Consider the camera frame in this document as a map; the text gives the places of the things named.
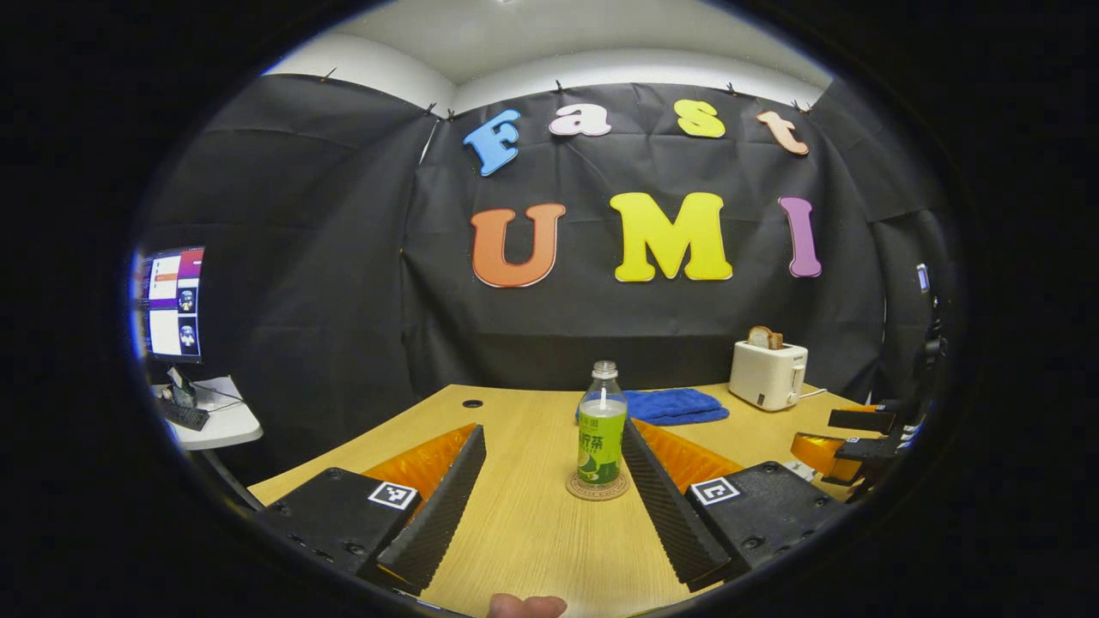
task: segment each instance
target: plastic bottle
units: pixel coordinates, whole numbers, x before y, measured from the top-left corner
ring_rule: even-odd
[[[577,475],[588,485],[604,485],[618,478],[622,459],[622,428],[626,399],[619,388],[618,368],[599,361],[591,371],[595,380],[580,398],[580,453]]]

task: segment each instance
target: bottle label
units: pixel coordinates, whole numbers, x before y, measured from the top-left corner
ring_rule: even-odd
[[[625,417],[592,417],[580,410],[580,455],[577,460],[580,481],[603,485],[618,478]]]

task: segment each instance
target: toaster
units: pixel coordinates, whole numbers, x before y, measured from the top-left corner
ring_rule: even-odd
[[[757,408],[782,410],[798,402],[809,350],[782,344],[768,350],[740,341],[733,346],[729,391]]]

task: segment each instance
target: black fabric backdrop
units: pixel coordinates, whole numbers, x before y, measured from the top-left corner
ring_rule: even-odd
[[[712,104],[725,135],[686,135],[679,99]],[[554,112],[579,102],[607,108],[612,131],[551,134]],[[522,114],[519,155],[481,177],[462,141],[504,109]],[[807,156],[755,119],[767,110],[796,124]],[[232,374],[256,411],[270,461],[260,477],[447,384],[582,389],[600,358],[618,362],[628,388],[724,382],[754,324],[810,350],[807,382],[892,396],[911,391],[929,320],[915,264],[934,280],[947,258],[945,197],[888,126],[839,82],[809,114],[707,88],[607,85],[447,122],[362,86],[265,76],[187,150],[153,201],[145,246],[207,245],[208,365],[193,371]],[[673,280],[618,282],[622,224],[609,201],[635,191],[673,221],[686,195],[720,196],[732,278],[686,278],[688,250]],[[789,273],[784,196],[813,205],[819,277]],[[512,289],[477,279],[470,217],[513,209],[506,257],[522,263],[523,212],[543,202],[567,209],[550,275]]]

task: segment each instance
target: blue towel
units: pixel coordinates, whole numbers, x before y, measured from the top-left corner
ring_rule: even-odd
[[[729,416],[729,410],[721,406],[721,401],[693,388],[671,388],[654,393],[625,390],[624,394],[629,418],[650,424],[690,424],[721,420]]]

